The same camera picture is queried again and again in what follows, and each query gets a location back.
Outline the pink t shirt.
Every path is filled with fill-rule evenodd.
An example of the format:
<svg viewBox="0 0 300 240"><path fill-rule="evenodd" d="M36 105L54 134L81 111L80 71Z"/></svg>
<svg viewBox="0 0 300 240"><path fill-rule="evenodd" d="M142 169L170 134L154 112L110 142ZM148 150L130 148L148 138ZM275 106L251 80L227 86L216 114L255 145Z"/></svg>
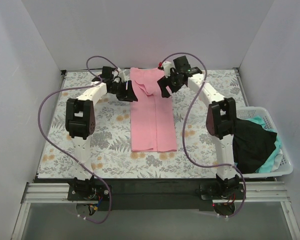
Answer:
<svg viewBox="0 0 300 240"><path fill-rule="evenodd" d="M164 72L131 68L129 78L138 99L130 104L130 136L133 152L175 152L177 136L172 98L163 98L158 80Z"/></svg>

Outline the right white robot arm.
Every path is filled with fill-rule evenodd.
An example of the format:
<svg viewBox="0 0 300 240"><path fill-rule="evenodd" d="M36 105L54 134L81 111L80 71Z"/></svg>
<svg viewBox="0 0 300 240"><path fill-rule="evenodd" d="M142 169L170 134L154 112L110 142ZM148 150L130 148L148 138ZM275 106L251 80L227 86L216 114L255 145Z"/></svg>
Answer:
<svg viewBox="0 0 300 240"><path fill-rule="evenodd" d="M157 82L163 98L169 98L172 93L186 86L196 93L194 98L200 99L207 107L205 126L215 145L217 163L214 167L217 170L216 182L205 186L204 193L222 199L233 196L240 189L233 154L237 120L235 100L226 98L207 83L207 69L192 67L185 55L173 62L160 62L158 69L164 72Z"/></svg>

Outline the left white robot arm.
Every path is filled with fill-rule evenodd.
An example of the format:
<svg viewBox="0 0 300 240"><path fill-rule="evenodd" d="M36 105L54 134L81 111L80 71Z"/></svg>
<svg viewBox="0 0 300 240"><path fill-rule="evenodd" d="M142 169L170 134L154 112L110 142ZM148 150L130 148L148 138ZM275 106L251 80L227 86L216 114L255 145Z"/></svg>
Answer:
<svg viewBox="0 0 300 240"><path fill-rule="evenodd" d="M106 94L113 94L119 101L137 102L132 87L121 69L104 66L100 75L77 98L66 102L65 128L71 137L77 166L74 179L69 182L74 192L85 200L94 200L102 191L95 185L92 175L91 138L96 129L95 105Z"/></svg>

